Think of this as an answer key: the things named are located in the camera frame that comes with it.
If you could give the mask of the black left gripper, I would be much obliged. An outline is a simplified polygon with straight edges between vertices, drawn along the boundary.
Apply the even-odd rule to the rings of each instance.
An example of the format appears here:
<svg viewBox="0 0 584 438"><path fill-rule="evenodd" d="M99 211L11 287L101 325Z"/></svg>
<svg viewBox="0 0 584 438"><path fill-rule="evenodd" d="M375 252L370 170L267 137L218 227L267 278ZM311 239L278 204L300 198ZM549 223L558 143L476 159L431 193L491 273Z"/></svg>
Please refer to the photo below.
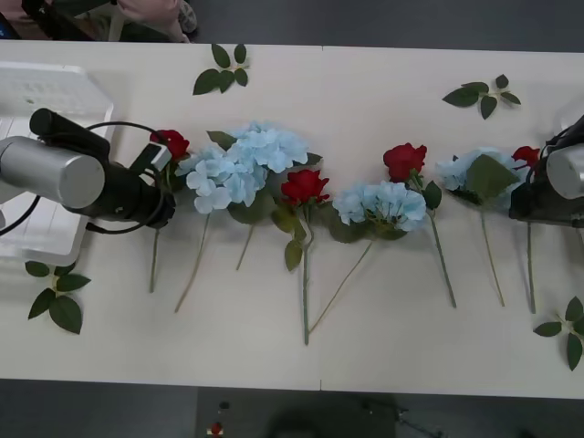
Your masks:
<svg viewBox="0 0 584 438"><path fill-rule="evenodd" d="M148 185L141 180L130 209L130 221L153 229L162 229L173 218L176 202L173 194L164 186Z"/></svg>

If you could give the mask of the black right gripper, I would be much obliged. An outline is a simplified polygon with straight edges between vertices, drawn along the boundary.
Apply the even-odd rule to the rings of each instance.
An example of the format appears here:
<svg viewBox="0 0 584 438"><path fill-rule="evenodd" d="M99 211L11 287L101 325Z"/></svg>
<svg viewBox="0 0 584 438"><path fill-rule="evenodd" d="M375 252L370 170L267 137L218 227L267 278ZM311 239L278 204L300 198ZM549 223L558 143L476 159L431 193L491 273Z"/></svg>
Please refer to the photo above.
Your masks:
<svg viewBox="0 0 584 438"><path fill-rule="evenodd" d="M511 193L508 217L521 222L583 226L583 198L568 200L548 182L523 183Z"/></svg>

